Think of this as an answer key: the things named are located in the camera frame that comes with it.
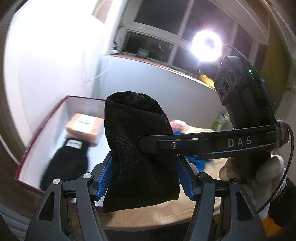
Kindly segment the right white gloved hand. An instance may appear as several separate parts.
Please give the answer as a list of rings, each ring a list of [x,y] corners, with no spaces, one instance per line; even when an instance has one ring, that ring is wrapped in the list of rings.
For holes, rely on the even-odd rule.
[[[219,177],[223,181],[237,179],[256,210],[259,210],[272,196],[286,168],[283,157],[274,154],[270,154],[263,165],[255,168],[255,173],[251,174],[251,168],[255,164],[256,161],[248,157],[230,157],[220,169]]]

